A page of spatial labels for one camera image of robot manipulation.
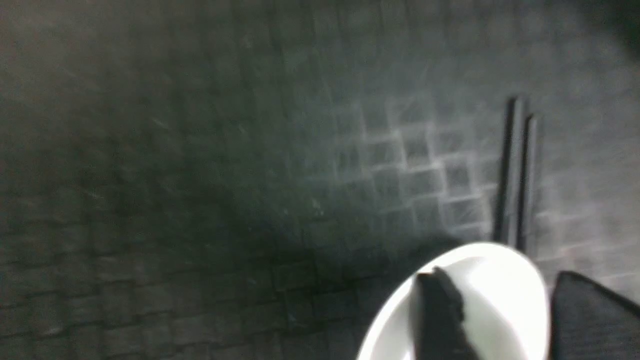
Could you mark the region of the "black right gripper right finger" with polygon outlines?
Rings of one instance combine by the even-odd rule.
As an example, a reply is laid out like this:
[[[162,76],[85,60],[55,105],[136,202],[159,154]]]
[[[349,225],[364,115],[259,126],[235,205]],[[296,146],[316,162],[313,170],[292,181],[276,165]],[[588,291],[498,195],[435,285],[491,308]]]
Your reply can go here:
[[[550,299],[553,360],[638,360],[638,303],[574,271],[558,273]]]

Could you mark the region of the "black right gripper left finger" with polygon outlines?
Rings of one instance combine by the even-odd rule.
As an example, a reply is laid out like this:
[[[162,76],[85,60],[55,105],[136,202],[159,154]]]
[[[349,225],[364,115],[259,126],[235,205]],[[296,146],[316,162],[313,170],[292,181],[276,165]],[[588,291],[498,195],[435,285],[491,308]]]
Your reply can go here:
[[[465,301],[452,278],[441,268],[415,278],[420,312],[414,357],[416,360],[477,360],[464,329]]]

